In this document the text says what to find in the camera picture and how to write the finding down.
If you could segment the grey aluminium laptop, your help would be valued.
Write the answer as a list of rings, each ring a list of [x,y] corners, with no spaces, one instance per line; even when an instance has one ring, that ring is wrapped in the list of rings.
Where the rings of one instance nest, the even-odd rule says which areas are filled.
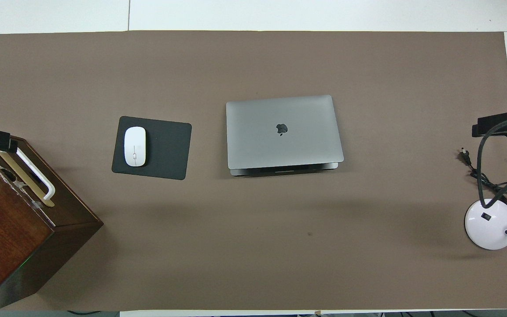
[[[330,95],[228,102],[234,177],[333,170],[344,153]]]

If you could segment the dark brown wooden box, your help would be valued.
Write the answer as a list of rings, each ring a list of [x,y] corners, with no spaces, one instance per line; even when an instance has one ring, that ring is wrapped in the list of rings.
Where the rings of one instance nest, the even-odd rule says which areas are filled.
[[[0,308],[41,289],[103,222],[23,138],[18,148],[55,187],[46,189],[16,153],[0,153]]]

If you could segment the white desk lamp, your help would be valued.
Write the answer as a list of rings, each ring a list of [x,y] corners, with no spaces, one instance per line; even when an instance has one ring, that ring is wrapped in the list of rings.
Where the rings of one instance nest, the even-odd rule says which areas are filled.
[[[503,249],[507,247],[507,204],[501,198],[507,192],[507,184],[490,200],[484,198],[482,183],[479,184],[479,200],[465,213],[465,231],[469,239],[483,249]]]

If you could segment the white computer mouse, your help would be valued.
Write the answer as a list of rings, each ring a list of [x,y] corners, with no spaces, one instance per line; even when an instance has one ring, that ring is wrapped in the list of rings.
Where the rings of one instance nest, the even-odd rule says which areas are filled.
[[[124,134],[124,159],[125,163],[134,168],[142,167],[147,160],[147,134],[140,126],[128,128]]]

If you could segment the black mouse pad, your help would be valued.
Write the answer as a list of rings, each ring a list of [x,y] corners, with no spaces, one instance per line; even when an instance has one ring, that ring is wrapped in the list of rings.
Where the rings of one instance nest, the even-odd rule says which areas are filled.
[[[139,168],[130,167],[124,159],[124,134],[133,126],[140,126],[147,134],[147,160]],[[186,177],[192,126],[189,123],[121,116],[111,170],[118,174],[178,179]]]

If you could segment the brown paper table mat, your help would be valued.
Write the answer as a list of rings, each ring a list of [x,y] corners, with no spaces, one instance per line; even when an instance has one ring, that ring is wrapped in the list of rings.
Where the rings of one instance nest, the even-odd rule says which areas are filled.
[[[227,102],[333,98],[336,170],[227,167]],[[504,34],[0,34],[0,130],[104,222],[8,310],[507,308],[507,247],[473,245],[461,147],[507,111]],[[183,180],[111,170],[121,116],[189,123]]]

